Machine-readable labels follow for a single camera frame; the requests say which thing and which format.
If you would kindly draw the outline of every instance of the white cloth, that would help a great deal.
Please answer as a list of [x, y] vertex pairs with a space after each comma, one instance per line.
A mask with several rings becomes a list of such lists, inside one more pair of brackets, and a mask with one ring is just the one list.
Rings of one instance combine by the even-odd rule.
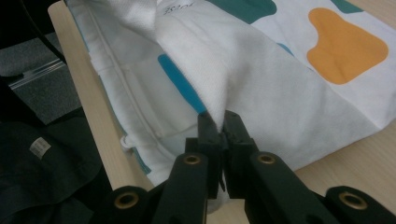
[[367, 90], [371, 101], [381, 94], [387, 99], [381, 113], [370, 114], [357, 106], [364, 105], [359, 94], [340, 96], [354, 84], [339, 90], [257, 28], [206, 1], [69, 0], [69, 8], [126, 133], [124, 145], [137, 148], [154, 185], [168, 177], [185, 138], [196, 136], [197, 114], [158, 65], [163, 53], [219, 130], [225, 109], [238, 113], [259, 149], [292, 169], [381, 130], [396, 116], [390, 84], [379, 94]]
[[[343, 4], [347, 4], [344, 0], [301, 0], [298, 2], [298, 4], [291, 4], [289, 0], [275, 0], [276, 14], [262, 17], [254, 21], [252, 26], [268, 35], [276, 43], [287, 46], [296, 59], [314, 71], [317, 69], [308, 61], [307, 53], [318, 43], [318, 28], [309, 19], [310, 13], [315, 9], [329, 10], [342, 18], [345, 24], [349, 23], [349, 26], [359, 27], [382, 40], [389, 50], [384, 61], [365, 70], [346, 84], [339, 85], [331, 82], [327, 84], [358, 108], [378, 129], [386, 127], [396, 118], [396, 31], [365, 11], [350, 10], [347, 12], [345, 7], [342, 8], [334, 3], [345, 2]], [[344, 30], [331, 28], [328, 29], [328, 32], [332, 29], [334, 32], [338, 32], [337, 38], [343, 38], [343, 34], [339, 33], [351, 32], [350, 27], [346, 27]], [[357, 42], [355, 48], [367, 48], [368, 53], [375, 54], [373, 49], [369, 49], [370, 47], [365, 45], [362, 36], [354, 36], [354, 34], [347, 36], [349, 36], [348, 41]], [[351, 57], [359, 59], [358, 55], [350, 53]]]

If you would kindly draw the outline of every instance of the black fabric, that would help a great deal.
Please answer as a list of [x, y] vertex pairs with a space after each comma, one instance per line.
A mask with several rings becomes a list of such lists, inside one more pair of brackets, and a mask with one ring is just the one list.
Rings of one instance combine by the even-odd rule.
[[44, 123], [37, 117], [0, 77], [0, 122], [20, 121], [35, 127], [44, 127]]
[[[23, 0], [30, 15], [43, 34], [54, 32], [48, 8], [58, 0]], [[0, 1], [0, 49], [36, 38], [27, 22], [20, 3], [16, 0]]]
[[[41, 160], [29, 149], [39, 137], [50, 144]], [[0, 123], [0, 223], [88, 223], [110, 191], [85, 117]]]

